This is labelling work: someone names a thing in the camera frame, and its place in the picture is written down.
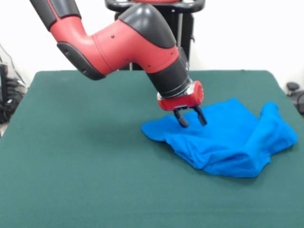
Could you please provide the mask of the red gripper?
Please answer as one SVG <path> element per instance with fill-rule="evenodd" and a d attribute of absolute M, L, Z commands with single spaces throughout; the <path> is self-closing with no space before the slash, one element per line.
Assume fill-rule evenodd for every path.
<path fill-rule="evenodd" d="M 187 128 L 189 122 L 180 114 L 178 109 L 191 108 L 198 115 L 198 120 L 202 126 L 207 124 L 207 120 L 199 107 L 204 99 L 204 91 L 200 81 L 191 82 L 188 88 L 181 94 L 171 97 L 164 98 L 157 93 L 157 101 L 159 106 L 165 111 L 173 111 L 175 118 L 181 127 Z"/>

